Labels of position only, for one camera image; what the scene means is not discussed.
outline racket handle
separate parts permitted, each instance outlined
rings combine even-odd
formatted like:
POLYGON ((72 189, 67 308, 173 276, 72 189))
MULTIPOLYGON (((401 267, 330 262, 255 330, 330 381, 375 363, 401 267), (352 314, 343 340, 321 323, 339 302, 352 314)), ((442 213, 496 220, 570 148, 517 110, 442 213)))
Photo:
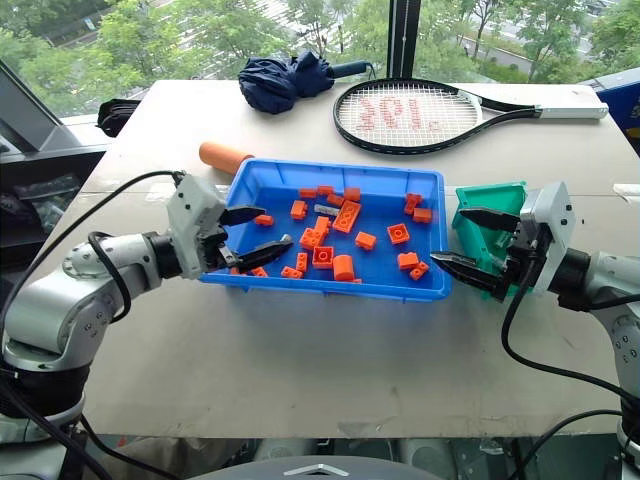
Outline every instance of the racket handle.
POLYGON ((369 62, 350 62, 342 63, 340 65, 333 65, 329 67, 329 76, 331 78, 348 77, 349 75, 355 75, 356 73, 364 73, 367 71, 369 62))
POLYGON ((609 106, 606 103, 598 105, 589 105, 584 107, 545 107, 538 105, 536 109, 540 110, 540 118, 593 118, 601 119, 609 113, 609 106))

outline navy blue umbrella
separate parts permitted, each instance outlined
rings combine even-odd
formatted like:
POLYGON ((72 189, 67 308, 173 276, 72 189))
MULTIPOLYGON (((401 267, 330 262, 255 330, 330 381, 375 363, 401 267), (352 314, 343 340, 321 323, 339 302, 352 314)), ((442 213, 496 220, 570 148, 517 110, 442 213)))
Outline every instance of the navy blue umbrella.
POLYGON ((291 110, 298 97, 314 97, 333 86, 335 78, 367 70, 368 62, 331 67, 307 50, 286 63, 271 58, 250 58, 238 75, 240 91, 249 105, 267 113, 291 110))

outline orange cylinder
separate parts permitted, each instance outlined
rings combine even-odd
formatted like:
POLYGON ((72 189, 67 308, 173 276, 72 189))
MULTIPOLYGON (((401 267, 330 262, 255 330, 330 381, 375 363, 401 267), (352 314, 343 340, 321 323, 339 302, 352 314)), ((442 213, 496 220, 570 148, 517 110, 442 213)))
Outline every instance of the orange cylinder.
POLYGON ((333 278, 339 282, 351 282, 355 278, 351 255, 338 255, 333 258, 333 278))
POLYGON ((200 160, 223 172, 234 174, 242 162, 253 155, 219 143, 204 142, 200 145, 200 160))

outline green plastic container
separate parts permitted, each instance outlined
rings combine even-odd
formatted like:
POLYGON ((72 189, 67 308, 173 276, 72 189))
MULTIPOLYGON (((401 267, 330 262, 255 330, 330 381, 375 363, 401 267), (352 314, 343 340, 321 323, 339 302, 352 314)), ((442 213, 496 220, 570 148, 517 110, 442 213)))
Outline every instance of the green plastic container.
MULTIPOLYGON (((458 210, 468 207, 487 207, 518 215, 527 197, 526 182, 501 183, 456 189, 458 210)), ((452 227, 466 256, 475 258, 478 267, 498 274, 499 262, 507 255, 507 244, 511 235, 488 228, 479 227, 456 211, 452 227)))

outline racket strings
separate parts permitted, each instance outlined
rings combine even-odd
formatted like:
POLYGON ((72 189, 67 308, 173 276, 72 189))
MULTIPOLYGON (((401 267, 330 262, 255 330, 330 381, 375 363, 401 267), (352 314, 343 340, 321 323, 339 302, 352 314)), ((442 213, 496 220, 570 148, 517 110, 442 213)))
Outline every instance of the racket strings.
POLYGON ((455 138, 479 123, 466 96, 429 85, 370 85, 352 92, 338 107, 351 135, 379 145, 413 147, 455 138))

